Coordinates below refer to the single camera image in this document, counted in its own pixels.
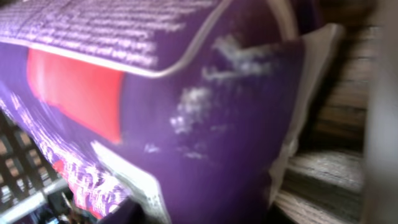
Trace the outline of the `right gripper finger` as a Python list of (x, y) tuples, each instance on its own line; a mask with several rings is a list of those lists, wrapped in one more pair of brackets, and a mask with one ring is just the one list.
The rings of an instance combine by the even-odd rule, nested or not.
[(131, 199), (126, 199), (115, 212), (99, 220), (97, 224), (143, 224), (146, 215), (142, 207)]

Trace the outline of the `purple Carefree pad pack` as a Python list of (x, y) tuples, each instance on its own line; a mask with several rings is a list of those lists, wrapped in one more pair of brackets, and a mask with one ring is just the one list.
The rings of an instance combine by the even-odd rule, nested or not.
[(1, 4), (1, 108), (104, 218), (264, 223), (343, 28), (316, 1)]

